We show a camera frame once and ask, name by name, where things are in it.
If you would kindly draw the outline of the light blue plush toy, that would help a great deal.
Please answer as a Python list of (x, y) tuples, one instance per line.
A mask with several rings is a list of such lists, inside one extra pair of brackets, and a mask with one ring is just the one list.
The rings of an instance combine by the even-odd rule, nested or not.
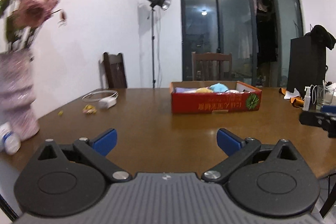
[(209, 87), (209, 89), (214, 93), (225, 93), (229, 90), (229, 88), (222, 83), (213, 84)]

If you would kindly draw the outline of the yellow plush toy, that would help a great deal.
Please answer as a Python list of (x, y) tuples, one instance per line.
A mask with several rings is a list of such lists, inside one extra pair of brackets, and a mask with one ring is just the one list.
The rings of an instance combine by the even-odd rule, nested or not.
[(196, 93), (213, 93), (214, 91), (211, 90), (210, 88), (198, 88), (195, 92)]

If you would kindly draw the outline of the lavender towel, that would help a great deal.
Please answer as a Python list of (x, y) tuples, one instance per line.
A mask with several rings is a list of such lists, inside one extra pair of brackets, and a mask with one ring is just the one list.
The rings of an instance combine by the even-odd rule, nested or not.
[(195, 93), (196, 91), (197, 88), (181, 88), (181, 87), (175, 88), (176, 93)]

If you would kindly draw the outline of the clear glass cup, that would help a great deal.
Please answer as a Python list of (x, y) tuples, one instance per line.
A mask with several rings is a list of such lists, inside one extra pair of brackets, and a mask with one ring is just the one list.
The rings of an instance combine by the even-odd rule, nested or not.
[(320, 111), (321, 107), (323, 105), (326, 105), (324, 103), (324, 98), (325, 98), (325, 86), (317, 86), (316, 87), (316, 110)]

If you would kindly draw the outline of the white spray bottle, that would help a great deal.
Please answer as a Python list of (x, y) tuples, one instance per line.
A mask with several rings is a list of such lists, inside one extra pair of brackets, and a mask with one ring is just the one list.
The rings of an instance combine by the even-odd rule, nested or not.
[(305, 87), (305, 96), (304, 96), (304, 100), (303, 100), (303, 111), (309, 111), (310, 108), (310, 101), (311, 101), (311, 87), (310, 86), (306, 86)]

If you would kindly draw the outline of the yellow crumbs pile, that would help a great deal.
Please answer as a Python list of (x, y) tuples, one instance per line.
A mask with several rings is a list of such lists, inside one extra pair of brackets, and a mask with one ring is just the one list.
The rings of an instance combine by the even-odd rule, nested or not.
[(95, 114), (97, 112), (96, 108), (93, 105), (86, 105), (83, 108), (84, 114)]

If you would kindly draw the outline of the red orange cardboard box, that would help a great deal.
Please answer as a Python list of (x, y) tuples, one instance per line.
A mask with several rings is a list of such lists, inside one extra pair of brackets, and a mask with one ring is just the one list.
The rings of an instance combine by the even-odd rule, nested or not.
[(175, 88), (209, 88), (216, 81), (172, 82), (171, 112), (173, 114), (208, 114), (257, 111), (262, 90), (241, 81), (222, 81), (229, 90), (225, 93), (176, 93)]

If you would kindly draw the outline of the black fabric on bag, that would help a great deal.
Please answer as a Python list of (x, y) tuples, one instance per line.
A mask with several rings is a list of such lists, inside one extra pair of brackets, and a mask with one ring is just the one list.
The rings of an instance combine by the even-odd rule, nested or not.
[(333, 50), (335, 47), (335, 37), (319, 24), (315, 25), (311, 32), (306, 33), (305, 36), (310, 36), (312, 42), (323, 45), (329, 50)]

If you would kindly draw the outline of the dark wooden chair left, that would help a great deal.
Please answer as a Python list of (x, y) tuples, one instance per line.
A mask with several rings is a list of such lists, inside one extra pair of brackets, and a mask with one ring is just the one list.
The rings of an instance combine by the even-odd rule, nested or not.
[(105, 76), (108, 88), (110, 89), (126, 89), (127, 80), (125, 73), (125, 65), (123, 61), (123, 54), (117, 55), (103, 53), (103, 65), (105, 69)]

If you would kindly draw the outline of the dark wooden chair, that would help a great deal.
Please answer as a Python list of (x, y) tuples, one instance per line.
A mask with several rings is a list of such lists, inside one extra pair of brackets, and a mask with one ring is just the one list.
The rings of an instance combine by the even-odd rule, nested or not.
[(231, 81), (232, 54), (191, 53), (193, 81)]
[(117, 55), (103, 53), (103, 65), (105, 69), (105, 76), (108, 88), (110, 89), (126, 89), (127, 80), (125, 73), (125, 65), (123, 61), (123, 54)]

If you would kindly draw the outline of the dark wooden chair centre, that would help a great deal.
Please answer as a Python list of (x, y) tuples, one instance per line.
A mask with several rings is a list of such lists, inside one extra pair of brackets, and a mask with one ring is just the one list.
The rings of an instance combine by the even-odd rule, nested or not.
[(191, 53), (193, 81), (231, 81), (232, 54)]

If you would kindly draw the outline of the white pill bottle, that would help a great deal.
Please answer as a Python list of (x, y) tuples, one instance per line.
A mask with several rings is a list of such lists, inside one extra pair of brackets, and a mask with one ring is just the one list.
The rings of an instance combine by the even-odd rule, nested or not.
[(9, 122), (1, 125), (0, 132), (1, 152), (5, 152), (7, 155), (16, 154), (21, 147), (21, 140), (13, 132)]

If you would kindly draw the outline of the pink ceramic vase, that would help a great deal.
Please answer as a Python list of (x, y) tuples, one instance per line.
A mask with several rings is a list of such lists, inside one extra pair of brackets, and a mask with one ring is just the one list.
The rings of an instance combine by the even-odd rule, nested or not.
[(31, 53), (19, 50), (1, 54), (1, 114), (21, 141), (40, 129), (32, 109), (35, 101)]

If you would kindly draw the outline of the dark glass sliding door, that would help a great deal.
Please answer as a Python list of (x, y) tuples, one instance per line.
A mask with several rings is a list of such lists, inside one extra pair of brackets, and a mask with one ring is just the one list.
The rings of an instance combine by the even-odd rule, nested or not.
[(191, 53), (232, 54), (232, 80), (286, 87), (290, 42), (303, 34), (299, 0), (181, 0), (182, 77)]

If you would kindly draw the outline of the studio light on stand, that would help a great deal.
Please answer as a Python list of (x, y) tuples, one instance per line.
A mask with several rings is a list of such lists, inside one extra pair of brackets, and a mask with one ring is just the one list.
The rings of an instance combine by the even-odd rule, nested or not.
[(152, 88), (160, 88), (162, 83), (162, 68), (160, 57), (161, 11), (166, 11), (171, 0), (147, 0), (150, 6), (151, 21), (151, 67)]

